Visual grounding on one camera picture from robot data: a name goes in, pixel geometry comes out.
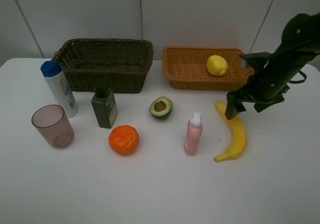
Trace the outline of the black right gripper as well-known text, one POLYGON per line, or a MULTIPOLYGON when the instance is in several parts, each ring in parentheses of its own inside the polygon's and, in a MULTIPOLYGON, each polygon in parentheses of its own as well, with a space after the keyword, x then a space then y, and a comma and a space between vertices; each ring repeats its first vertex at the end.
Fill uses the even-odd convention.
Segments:
POLYGON ((276 98, 287 90, 287 83, 308 62, 307 57, 306 53, 295 51, 269 55, 263 69, 254 70, 254 74, 243 87, 227 94, 224 113, 227 120, 232 120, 246 111, 243 102, 255 103, 254 109, 257 113, 283 102, 284 99, 276 98))

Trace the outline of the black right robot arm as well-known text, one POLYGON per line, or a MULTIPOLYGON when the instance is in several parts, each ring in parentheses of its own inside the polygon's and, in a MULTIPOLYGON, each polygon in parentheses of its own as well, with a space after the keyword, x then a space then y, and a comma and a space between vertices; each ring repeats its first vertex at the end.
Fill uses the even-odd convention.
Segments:
POLYGON ((234 119, 245 111, 244 102, 254 103, 260 113, 266 108, 283 102, 283 95, 289 90, 288 84, 300 73, 303 83, 307 76, 302 67, 320 54, 320 16, 298 14, 285 26, 281 44, 274 53, 260 52, 242 54, 240 57, 251 66, 254 73, 247 83, 236 91, 227 93, 225 117, 234 119))

